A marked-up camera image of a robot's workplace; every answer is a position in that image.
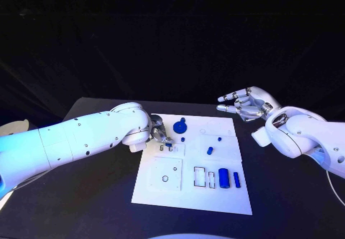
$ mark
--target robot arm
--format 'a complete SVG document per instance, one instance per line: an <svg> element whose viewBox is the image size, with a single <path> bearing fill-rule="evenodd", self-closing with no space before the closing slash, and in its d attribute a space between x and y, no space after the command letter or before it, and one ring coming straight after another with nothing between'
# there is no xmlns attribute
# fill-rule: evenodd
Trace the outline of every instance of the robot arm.
<svg viewBox="0 0 345 239"><path fill-rule="evenodd" d="M283 107L258 87L242 89L218 101L235 99L234 106L218 105L216 109L238 113L245 122L262 118L265 126L251 133L261 147L270 143L290 158L307 155L316 163L345 178L345 123L326 122L313 112Z"/></svg>
<svg viewBox="0 0 345 239"><path fill-rule="evenodd" d="M0 198L49 170L105 151L120 141L131 152L143 150L153 138L171 143L161 118L151 117L140 104L125 103L109 111L0 137Z"/></svg>

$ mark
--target robotic hand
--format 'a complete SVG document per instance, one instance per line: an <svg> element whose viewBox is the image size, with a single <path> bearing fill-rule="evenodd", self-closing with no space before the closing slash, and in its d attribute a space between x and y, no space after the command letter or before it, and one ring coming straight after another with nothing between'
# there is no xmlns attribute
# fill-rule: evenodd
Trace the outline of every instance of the robotic hand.
<svg viewBox="0 0 345 239"><path fill-rule="evenodd" d="M307 155L333 174L345 178L345 123L326 122L313 112L281 107L273 96L258 87L249 87L218 98L236 99L234 106L216 109L238 113L245 122L262 118L265 126L251 133L261 147L270 143L290 158Z"/></svg>
<svg viewBox="0 0 345 239"><path fill-rule="evenodd" d="M131 152L143 150L150 139L169 146L173 140L161 118L150 116L140 104L125 103L109 111L0 137L0 199L53 168L105 151L120 141Z"/></svg>

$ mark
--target black backdrop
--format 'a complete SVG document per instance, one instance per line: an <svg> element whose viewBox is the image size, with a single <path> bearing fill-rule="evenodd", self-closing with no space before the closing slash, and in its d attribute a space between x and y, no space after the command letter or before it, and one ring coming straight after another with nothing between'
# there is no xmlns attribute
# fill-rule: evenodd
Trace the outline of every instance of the black backdrop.
<svg viewBox="0 0 345 239"><path fill-rule="evenodd" d="M281 105L345 120L343 16L329 6L1 4L0 123L53 124L79 97L216 104L249 86Z"/></svg>

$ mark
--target silver robotic hand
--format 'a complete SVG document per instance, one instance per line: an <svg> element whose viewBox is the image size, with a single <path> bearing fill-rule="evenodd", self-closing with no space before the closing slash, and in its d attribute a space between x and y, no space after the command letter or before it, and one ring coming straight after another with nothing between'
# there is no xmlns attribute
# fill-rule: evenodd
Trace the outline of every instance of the silver robotic hand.
<svg viewBox="0 0 345 239"><path fill-rule="evenodd" d="M218 105L216 109L239 114L244 122L257 118L267 120L274 110L281 107L273 96L255 86L226 94L218 98L218 101L231 99L235 99L234 105Z"/></svg>
<svg viewBox="0 0 345 239"><path fill-rule="evenodd" d="M234 106L216 109L239 114L245 122L262 118L264 127L251 136L261 147L273 144L283 155L307 155L333 174L345 178L345 123L327 122L316 113L281 107L273 96L258 87L249 87L218 98L235 99Z"/></svg>

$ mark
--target blue object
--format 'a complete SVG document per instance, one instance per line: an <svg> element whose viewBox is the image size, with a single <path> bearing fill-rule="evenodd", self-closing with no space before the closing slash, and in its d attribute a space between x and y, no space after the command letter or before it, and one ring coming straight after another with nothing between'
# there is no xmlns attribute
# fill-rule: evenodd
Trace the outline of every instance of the blue object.
<svg viewBox="0 0 345 239"><path fill-rule="evenodd" d="M206 154L210 155L210 154L212 154L212 151L213 151L213 148L209 147L209 148L208 148L208 151L206 151Z"/></svg>
<svg viewBox="0 0 345 239"><path fill-rule="evenodd" d="M239 184L239 179L238 179L238 173L234 172L234 179L235 179L235 187L239 188L241 184Z"/></svg>
<svg viewBox="0 0 345 239"><path fill-rule="evenodd" d="M186 132L184 118L180 118L180 121L177 121L173 124L173 130L174 130L176 133L184 133Z"/></svg>
<svg viewBox="0 0 345 239"><path fill-rule="evenodd" d="M229 181L228 181L228 170L225 168L219 168L219 187L229 188Z"/></svg>

